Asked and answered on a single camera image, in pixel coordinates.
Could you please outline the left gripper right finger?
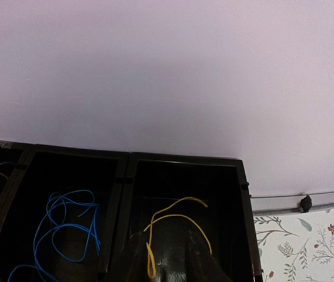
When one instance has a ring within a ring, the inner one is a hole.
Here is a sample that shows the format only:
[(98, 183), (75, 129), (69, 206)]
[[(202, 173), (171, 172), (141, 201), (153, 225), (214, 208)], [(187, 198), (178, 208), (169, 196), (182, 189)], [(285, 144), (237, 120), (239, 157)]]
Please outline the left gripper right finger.
[(203, 237), (188, 231), (185, 247), (187, 281), (232, 281), (210, 254)]

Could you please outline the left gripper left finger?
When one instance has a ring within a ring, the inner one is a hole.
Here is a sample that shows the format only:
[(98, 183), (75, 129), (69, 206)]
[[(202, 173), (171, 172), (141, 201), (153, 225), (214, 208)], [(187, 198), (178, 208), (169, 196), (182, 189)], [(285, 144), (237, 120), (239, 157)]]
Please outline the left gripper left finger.
[(112, 266), (112, 281), (153, 281), (147, 273), (148, 235), (134, 233)]

